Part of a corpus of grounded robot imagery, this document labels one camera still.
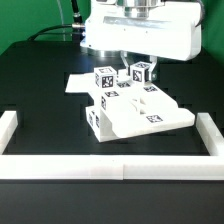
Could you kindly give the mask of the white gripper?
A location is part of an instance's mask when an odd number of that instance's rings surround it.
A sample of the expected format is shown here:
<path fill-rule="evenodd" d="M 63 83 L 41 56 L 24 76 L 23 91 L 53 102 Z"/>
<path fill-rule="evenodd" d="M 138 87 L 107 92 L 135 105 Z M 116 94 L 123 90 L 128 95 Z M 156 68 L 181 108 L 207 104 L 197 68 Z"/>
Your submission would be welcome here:
<path fill-rule="evenodd" d="M 91 0 L 84 47 L 120 52 L 127 75 L 127 52 L 149 55 L 149 81 L 157 57 L 189 60 L 201 51 L 202 4 L 172 0 Z"/>

